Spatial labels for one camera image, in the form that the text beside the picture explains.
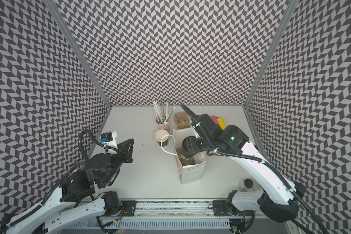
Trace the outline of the pulp two cup carrier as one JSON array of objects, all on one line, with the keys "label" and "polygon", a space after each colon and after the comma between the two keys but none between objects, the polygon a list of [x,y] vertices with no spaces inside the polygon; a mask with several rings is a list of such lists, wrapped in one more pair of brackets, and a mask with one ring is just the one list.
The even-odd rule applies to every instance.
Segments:
[{"label": "pulp two cup carrier", "polygon": [[195,165],[196,162],[195,162],[195,159],[192,157],[190,159],[184,159],[182,156],[181,156],[181,147],[179,148],[176,148],[176,153],[177,153],[177,158],[181,164],[181,166],[188,166],[188,165]]}]

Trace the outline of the cartoon animal paper gift bag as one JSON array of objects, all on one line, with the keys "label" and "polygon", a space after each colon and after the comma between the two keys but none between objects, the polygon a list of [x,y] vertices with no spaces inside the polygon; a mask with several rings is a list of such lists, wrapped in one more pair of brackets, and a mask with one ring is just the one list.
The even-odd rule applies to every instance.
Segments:
[{"label": "cartoon animal paper gift bag", "polygon": [[172,145],[174,150],[169,152],[164,146],[161,147],[163,152],[175,157],[181,184],[200,180],[206,166],[206,152],[198,153],[188,160],[181,157],[182,143],[189,136],[195,136],[192,128],[173,129],[172,134],[165,136],[164,139],[168,140],[168,145]]}]

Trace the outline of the green straw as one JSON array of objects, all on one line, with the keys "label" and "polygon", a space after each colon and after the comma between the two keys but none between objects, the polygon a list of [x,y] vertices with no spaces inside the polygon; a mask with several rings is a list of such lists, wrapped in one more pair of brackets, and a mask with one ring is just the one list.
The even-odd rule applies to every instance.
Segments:
[{"label": "green straw", "polygon": [[174,111],[175,109],[176,109],[176,107],[174,106],[174,107],[171,109],[170,113],[167,115],[167,117],[166,117],[164,123],[169,122],[170,116],[172,115],[172,113],[173,113],[173,111]]}]

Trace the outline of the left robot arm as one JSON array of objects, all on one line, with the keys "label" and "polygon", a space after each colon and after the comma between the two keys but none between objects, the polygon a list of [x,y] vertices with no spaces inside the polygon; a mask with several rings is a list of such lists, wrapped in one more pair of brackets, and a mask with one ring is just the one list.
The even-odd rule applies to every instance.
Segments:
[{"label": "left robot arm", "polygon": [[103,192],[94,196],[96,189],[112,186],[121,166],[133,162],[134,139],[116,141],[117,133],[106,132],[96,139],[91,130],[78,136],[78,148],[83,160],[76,163],[40,202],[20,214],[5,215],[0,234],[53,234],[83,221],[96,218],[99,228],[104,217],[121,221],[130,208],[120,201],[118,193]]}]

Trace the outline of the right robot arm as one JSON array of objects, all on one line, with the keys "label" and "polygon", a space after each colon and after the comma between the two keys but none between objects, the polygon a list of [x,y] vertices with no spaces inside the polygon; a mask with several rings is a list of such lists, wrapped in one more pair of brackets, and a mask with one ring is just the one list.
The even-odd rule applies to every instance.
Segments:
[{"label": "right robot arm", "polygon": [[291,221],[304,232],[310,233],[309,229],[295,220],[299,206],[302,206],[321,232],[328,232],[320,217],[303,201],[305,186],[283,176],[260,154],[240,128],[229,125],[222,129],[209,115],[197,115],[185,104],[181,104],[181,108],[191,118],[191,127],[195,133],[183,140],[182,158],[188,160],[201,152],[209,156],[226,156],[241,165],[261,187],[261,190],[252,192],[232,191],[226,200],[229,213],[236,215],[246,210],[261,211],[275,222]]}]

